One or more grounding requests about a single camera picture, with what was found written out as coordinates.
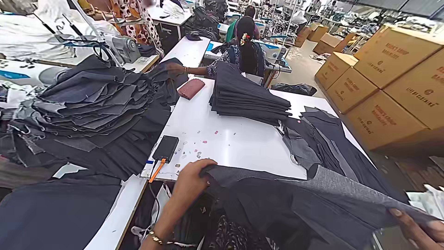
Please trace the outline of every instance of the cardboard box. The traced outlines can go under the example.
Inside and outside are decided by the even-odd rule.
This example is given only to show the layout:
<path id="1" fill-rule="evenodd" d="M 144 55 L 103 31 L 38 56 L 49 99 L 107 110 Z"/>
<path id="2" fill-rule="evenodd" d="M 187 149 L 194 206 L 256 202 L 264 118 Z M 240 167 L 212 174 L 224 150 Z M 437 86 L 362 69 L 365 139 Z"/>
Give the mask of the cardboard box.
<path id="1" fill-rule="evenodd" d="M 305 26 L 296 37 L 296 40 L 294 41 L 294 46 L 299 48 L 302 47 L 302 45 L 304 44 L 305 40 L 307 39 L 310 33 L 311 33 L 310 27 Z"/>
<path id="2" fill-rule="evenodd" d="M 364 58 L 368 52 L 372 49 L 372 47 L 379 42 L 379 40 L 382 37 L 382 34 L 386 34 L 385 31 L 388 28 L 394 28 L 395 26 L 392 24 L 384 24 L 379 28 L 378 31 L 376 31 L 375 34 L 373 34 L 372 37 L 354 54 L 354 56 L 360 60 Z"/>
<path id="3" fill-rule="evenodd" d="M 347 43 L 350 42 L 355 35 L 355 33 L 350 33 L 342 39 L 326 33 L 322 36 L 319 43 L 314 47 L 313 51 L 318 54 L 342 52 L 342 50 L 347 46 Z"/>
<path id="4" fill-rule="evenodd" d="M 312 32 L 308 35 L 307 39 L 312 42 L 319 42 L 322 36 L 327 33 L 329 29 L 322 24 L 311 24 L 310 28 L 312 29 Z"/>
<path id="5" fill-rule="evenodd" d="M 345 114 L 376 91 L 378 91 L 377 86 L 350 67 L 327 90 L 327 94 L 341 113 Z"/>
<path id="6" fill-rule="evenodd" d="M 395 100 L 379 90 L 346 117 L 368 149 L 377 149 L 430 130 Z"/>
<path id="7" fill-rule="evenodd" d="M 358 60 L 351 55 L 338 52 L 332 53 L 330 58 L 318 70 L 315 77 L 327 90 L 347 69 L 354 66 Z"/>
<path id="8" fill-rule="evenodd" d="M 444 50 L 416 66 L 384 91 L 429 128 L 444 126 Z"/>
<path id="9" fill-rule="evenodd" d="M 427 33 L 388 28 L 354 68 L 383 89 L 443 45 L 443 39 Z"/>

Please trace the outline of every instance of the human hand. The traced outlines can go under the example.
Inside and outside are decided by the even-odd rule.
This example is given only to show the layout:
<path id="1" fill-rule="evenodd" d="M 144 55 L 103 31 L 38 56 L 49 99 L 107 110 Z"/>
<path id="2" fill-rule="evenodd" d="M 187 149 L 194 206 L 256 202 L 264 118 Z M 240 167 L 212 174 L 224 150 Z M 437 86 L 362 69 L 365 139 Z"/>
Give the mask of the human hand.
<path id="1" fill-rule="evenodd" d="M 186 210 L 208 186 L 208 179 L 205 177 L 200 178 L 200 171 L 208 165 L 216 164 L 217 162 L 210 159 L 201 159 L 188 163 L 180 171 L 177 182 L 174 185 L 171 201 L 176 206 Z"/>
<path id="2" fill-rule="evenodd" d="M 417 249 L 444 250 L 444 223 L 431 221 L 426 226 L 420 227 L 408 214 L 398 209 L 390 209 L 390 212 L 398 220 L 401 230 Z"/>
<path id="3" fill-rule="evenodd" d="M 185 67 L 183 67 L 182 65 L 177 64 L 177 63 L 167 64 L 166 69 L 168 70 L 168 73 L 173 74 L 173 75 L 185 73 Z"/>

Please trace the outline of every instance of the blue tape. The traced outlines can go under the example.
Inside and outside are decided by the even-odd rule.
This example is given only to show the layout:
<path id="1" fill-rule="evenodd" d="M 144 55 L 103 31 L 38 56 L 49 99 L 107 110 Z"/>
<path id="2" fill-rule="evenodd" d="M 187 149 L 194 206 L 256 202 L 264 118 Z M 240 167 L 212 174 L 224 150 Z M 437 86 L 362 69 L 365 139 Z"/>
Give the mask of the blue tape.
<path id="1" fill-rule="evenodd" d="M 213 44 L 212 44 L 212 43 L 208 44 L 208 47 L 206 48 L 206 50 L 207 50 L 207 51 L 210 51 L 210 50 L 212 50 L 212 49 L 213 49 Z"/>

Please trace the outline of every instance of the black hair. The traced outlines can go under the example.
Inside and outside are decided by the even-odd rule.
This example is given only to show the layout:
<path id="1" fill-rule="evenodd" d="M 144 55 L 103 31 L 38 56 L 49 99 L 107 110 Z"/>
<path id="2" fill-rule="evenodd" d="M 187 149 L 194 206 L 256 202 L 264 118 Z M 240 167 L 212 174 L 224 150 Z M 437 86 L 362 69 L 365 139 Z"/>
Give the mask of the black hair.
<path id="1" fill-rule="evenodd" d="M 254 18 L 255 14 L 256 14 L 256 9 L 253 7 L 253 5 L 248 5 L 248 7 L 245 9 L 244 15 Z"/>
<path id="2" fill-rule="evenodd" d="M 256 75 L 256 70 L 258 68 L 258 56 L 256 55 L 256 50 L 253 47 L 251 39 L 254 38 L 254 26 L 255 23 L 253 19 L 249 16 L 244 16 L 238 20 L 238 27 L 236 30 L 236 37 L 239 41 L 239 52 L 240 52 L 240 65 L 239 69 L 242 72 L 246 72 L 252 75 Z M 249 39 L 244 39 L 244 45 L 241 45 L 241 39 L 244 34 L 250 36 Z"/>

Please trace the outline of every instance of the woman sewing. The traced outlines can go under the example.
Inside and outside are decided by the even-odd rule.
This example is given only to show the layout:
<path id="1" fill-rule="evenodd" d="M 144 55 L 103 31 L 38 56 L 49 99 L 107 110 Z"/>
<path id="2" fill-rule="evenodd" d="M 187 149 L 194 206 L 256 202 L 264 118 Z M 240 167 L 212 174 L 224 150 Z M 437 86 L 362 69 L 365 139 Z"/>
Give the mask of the woman sewing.
<path id="1" fill-rule="evenodd" d="M 179 64 L 169 64 L 168 70 L 179 73 L 190 73 L 194 75 L 217 74 L 217 62 L 232 63 L 239 67 L 242 72 L 263 77 L 265 70 L 265 55 L 258 43 L 252 41 L 254 37 L 255 23 L 249 16 L 244 16 L 238 21 L 236 37 L 239 45 L 230 46 L 221 57 L 206 67 L 188 68 Z"/>

